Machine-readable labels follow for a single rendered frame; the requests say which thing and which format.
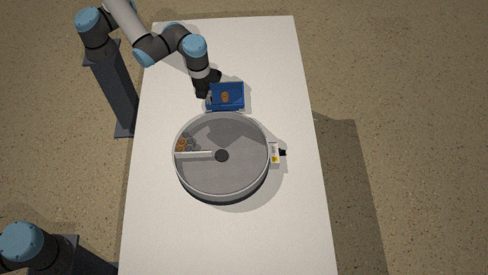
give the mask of concrete floor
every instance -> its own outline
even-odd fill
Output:
[[[116,262],[132,140],[112,138],[73,25],[101,2],[2,4],[0,229],[79,234]],[[339,274],[488,273],[486,1],[135,4],[148,29],[294,15]],[[111,36],[139,92],[143,68]]]

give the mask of black center knob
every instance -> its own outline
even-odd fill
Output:
[[[217,160],[219,163],[226,161],[228,158],[229,158],[229,153],[224,149],[218,149],[215,152],[215,160]]]

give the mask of table top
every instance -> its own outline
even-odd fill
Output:
[[[153,24],[160,33],[169,22]],[[317,139],[292,16],[179,21],[208,45],[221,82],[243,81],[245,110],[287,156],[248,199],[212,206],[178,180],[171,152],[205,111],[179,53],[145,69],[119,274],[337,274]]]

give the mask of blue joint cap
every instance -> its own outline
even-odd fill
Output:
[[[141,49],[133,49],[132,54],[138,63],[145,68],[150,67],[155,63],[154,60]]]
[[[85,31],[89,31],[95,24],[98,22],[100,18],[100,12],[97,8],[92,6],[88,8],[84,8],[80,10],[74,16],[74,27],[79,33],[84,33]]]
[[[190,34],[183,38],[182,42],[183,50],[190,57],[202,57],[207,53],[207,43],[201,35]]]
[[[134,11],[137,13],[137,9],[135,8],[135,4],[134,4],[134,1],[133,0],[130,0],[130,5],[134,9]]]
[[[171,22],[171,23],[168,23],[166,26],[164,26],[164,28],[162,29],[162,31],[161,31],[161,32],[164,32],[164,30],[165,30],[167,27],[171,26],[171,25],[181,25],[181,24],[180,24],[180,23],[178,23],[178,22]]]
[[[0,235],[0,254],[12,262],[34,258],[44,245],[44,234],[35,224],[12,222]]]

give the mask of round gray tray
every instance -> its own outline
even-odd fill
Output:
[[[193,151],[176,152],[184,132],[195,140]],[[215,158],[219,149],[229,154],[227,160]],[[173,144],[173,162],[183,187],[210,204],[232,204],[252,195],[266,178],[269,155],[261,127],[238,112],[200,115],[181,129]]]

